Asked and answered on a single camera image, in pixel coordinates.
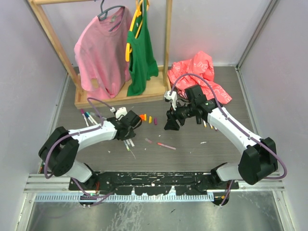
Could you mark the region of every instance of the pink shirt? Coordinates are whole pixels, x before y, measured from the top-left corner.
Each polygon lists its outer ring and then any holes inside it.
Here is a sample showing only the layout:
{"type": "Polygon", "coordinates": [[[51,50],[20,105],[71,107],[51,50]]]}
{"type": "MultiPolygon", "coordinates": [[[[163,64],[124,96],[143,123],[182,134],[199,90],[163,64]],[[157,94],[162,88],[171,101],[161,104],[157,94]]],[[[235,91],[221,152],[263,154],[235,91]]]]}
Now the pink shirt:
{"type": "Polygon", "coordinates": [[[89,97],[101,100],[114,98],[124,83],[130,80],[125,48],[131,20],[128,8],[120,8],[103,21],[96,16],[82,32],[74,51],[81,86],[88,91],[89,97]],[[97,89],[91,79],[97,79],[97,89]]]}

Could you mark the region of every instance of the gray hanger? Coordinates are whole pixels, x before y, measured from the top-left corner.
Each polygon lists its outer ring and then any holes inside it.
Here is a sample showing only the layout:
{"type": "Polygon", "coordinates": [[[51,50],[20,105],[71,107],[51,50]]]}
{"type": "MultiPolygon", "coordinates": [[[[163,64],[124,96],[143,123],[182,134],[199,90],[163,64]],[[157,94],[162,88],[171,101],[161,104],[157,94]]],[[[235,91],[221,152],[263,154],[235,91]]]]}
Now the gray hanger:
{"type": "Polygon", "coordinates": [[[120,6],[120,5],[118,5],[118,6],[110,7],[110,8],[108,8],[107,10],[103,11],[103,3],[104,3],[104,1],[105,1],[105,0],[102,0],[102,2],[101,2],[101,13],[97,16],[98,19],[99,19],[100,21],[105,20],[105,19],[107,18],[108,11],[110,11],[110,10],[112,10],[112,9],[114,9],[114,8],[117,8],[117,7],[125,7],[125,6],[120,6]]]}

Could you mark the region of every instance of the black motor joint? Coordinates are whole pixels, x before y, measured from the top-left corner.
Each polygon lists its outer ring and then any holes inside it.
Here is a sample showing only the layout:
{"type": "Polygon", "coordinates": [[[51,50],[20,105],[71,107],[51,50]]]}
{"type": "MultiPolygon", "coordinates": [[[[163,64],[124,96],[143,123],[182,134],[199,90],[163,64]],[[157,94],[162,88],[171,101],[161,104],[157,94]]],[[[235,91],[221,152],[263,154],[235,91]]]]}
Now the black motor joint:
{"type": "Polygon", "coordinates": [[[134,129],[138,128],[142,123],[141,118],[133,111],[129,111],[125,116],[122,116],[120,119],[112,117],[108,118],[107,121],[111,122],[117,130],[115,139],[121,141],[135,137],[136,134],[134,132],[134,129]]]}
{"type": "Polygon", "coordinates": [[[218,107],[215,99],[206,99],[200,85],[186,88],[185,94],[188,99],[188,104],[181,106],[180,103],[177,102],[176,110],[171,106],[167,111],[165,130],[179,130],[180,125],[183,126],[185,124],[185,119],[194,116],[196,117],[197,124],[201,124],[202,119],[207,122],[208,113],[211,113],[213,109],[218,107]]]}

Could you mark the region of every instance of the clothes hanger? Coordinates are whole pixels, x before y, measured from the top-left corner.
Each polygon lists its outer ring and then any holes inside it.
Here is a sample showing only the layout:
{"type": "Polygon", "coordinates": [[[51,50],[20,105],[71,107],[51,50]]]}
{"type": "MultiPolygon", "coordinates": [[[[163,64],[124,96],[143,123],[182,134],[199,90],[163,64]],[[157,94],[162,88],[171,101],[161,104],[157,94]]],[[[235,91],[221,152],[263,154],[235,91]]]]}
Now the clothes hanger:
{"type": "Polygon", "coordinates": [[[114,9],[114,8],[117,8],[117,7],[125,7],[125,6],[117,5],[117,6],[110,7],[110,8],[108,8],[107,10],[103,11],[103,3],[104,3],[104,1],[105,1],[105,0],[102,0],[102,2],[101,2],[101,13],[97,16],[98,19],[99,19],[100,21],[105,20],[105,19],[107,18],[108,11],[110,11],[110,10],[112,10],[112,9],[114,9]]]}
{"type": "MultiPolygon", "coordinates": [[[[141,11],[141,5],[142,5],[142,3],[143,3],[143,0],[140,0],[139,2],[138,2],[138,0],[136,0],[136,11],[135,11],[135,13],[134,13],[133,19],[132,19],[131,24],[130,24],[130,28],[129,28],[130,31],[133,31],[136,18],[138,18],[139,16],[142,15],[142,11],[141,11]]],[[[146,10],[147,10],[147,11],[148,11],[148,9],[149,9],[149,6],[150,6],[150,3],[149,3],[149,0],[147,0],[147,6],[146,6],[146,10]]],[[[137,33],[136,33],[136,35],[135,35],[135,38],[137,38],[138,35],[139,35],[139,33],[140,33],[140,30],[141,30],[141,27],[142,27],[142,22],[143,22],[143,20],[141,20],[141,22],[140,22],[140,25],[139,25],[139,27],[138,27],[137,33]]],[[[129,54],[130,54],[131,52],[132,52],[132,49],[131,49],[131,47],[130,47],[130,44],[127,43],[127,44],[126,44],[126,51],[125,51],[125,60],[126,60],[126,62],[129,62],[129,54]]]]}

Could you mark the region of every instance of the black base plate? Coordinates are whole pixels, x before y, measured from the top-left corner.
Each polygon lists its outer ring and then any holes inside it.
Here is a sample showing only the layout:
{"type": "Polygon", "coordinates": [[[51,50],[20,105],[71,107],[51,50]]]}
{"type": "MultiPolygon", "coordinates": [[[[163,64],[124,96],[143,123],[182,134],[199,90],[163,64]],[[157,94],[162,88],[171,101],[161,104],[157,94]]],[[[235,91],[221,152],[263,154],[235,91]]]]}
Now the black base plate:
{"type": "MultiPolygon", "coordinates": [[[[95,172],[100,183],[99,193],[115,192],[117,195],[131,195],[134,188],[136,195],[166,195],[172,186],[176,195],[202,195],[207,190],[226,189],[227,182],[213,186],[209,172],[95,172]]],[[[238,183],[231,189],[238,189],[238,183]]],[[[76,191],[78,187],[73,181],[69,190],[76,191]]]]}

